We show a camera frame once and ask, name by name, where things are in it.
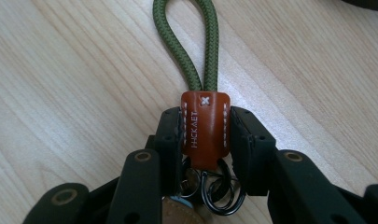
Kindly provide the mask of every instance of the green cord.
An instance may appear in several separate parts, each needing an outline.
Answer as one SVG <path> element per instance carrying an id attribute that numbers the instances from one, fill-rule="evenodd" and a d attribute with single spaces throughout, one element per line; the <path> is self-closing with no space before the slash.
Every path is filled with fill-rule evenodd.
<path id="1" fill-rule="evenodd" d="M 168 0 L 154 0 L 153 19 L 161 39 L 174 55 L 182 69 L 191 91 L 217 91 L 217 66 L 218 66 L 218 24 L 215 7 L 211 0 L 196 0 L 203 11 L 205 19 L 205 68 L 204 84 L 201 85 L 200 77 L 185 49 L 177 40 L 171 26 L 166 20 L 165 8 Z"/>

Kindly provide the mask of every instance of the black object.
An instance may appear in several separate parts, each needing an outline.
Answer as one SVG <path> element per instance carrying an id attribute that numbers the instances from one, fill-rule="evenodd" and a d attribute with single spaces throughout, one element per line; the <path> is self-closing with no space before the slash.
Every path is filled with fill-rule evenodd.
<path id="1" fill-rule="evenodd" d="M 51 189 L 23 223 L 161 223 L 161 196 L 178 192 L 182 176 L 180 120 L 177 107 L 165 111 L 156 135 L 147 140 L 147 149 L 127 157 L 120 178 L 92 192 L 80 184 Z M 234 106 L 231 154 L 242 186 L 240 195 L 269 194 L 275 224 L 378 223 L 378 185 L 367 187 L 364 197 L 333 186 L 304 154 L 277 150 L 259 120 Z M 219 215 L 230 215 L 233 209 Z"/>
<path id="2" fill-rule="evenodd" d="M 343 0 L 343 1 L 352 5 L 355 5 L 357 7 L 364 7 L 364 8 L 378 11 L 378 0 Z"/>

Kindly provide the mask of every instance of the leather tab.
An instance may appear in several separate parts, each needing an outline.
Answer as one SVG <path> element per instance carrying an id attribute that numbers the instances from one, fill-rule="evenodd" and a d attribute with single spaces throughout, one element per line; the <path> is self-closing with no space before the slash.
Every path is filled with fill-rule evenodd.
<path id="1" fill-rule="evenodd" d="M 182 95 L 183 154 L 191 167 L 216 170 L 217 160 L 230 152 L 230 97 L 216 91 L 187 91 Z"/>

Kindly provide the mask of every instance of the wood grain surface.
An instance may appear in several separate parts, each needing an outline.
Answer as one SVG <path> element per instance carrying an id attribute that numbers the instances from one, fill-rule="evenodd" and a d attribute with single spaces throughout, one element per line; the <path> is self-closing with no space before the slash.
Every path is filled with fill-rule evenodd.
<path id="1" fill-rule="evenodd" d="M 167 14 L 202 71 L 192 2 L 171 0 Z M 378 12 L 339 0 L 214 4 L 219 90 L 332 183 L 360 195 L 378 183 Z M 151 0 L 0 0 L 0 223 L 21 223 L 62 183 L 96 189 L 115 178 L 179 105 L 187 86 L 151 9 Z M 204 216 L 271 222 L 258 197 L 233 216 Z"/>

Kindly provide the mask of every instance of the cross logo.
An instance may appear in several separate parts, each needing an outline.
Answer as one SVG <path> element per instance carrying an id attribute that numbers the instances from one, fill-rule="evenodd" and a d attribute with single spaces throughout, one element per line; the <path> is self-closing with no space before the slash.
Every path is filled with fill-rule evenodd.
<path id="1" fill-rule="evenodd" d="M 203 100 L 201 102 L 201 105 L 210 105 L 209 98 L 210 98 L 209 96 L 207 96 L 207 97 L 201 97 L 201 99 Z"/>

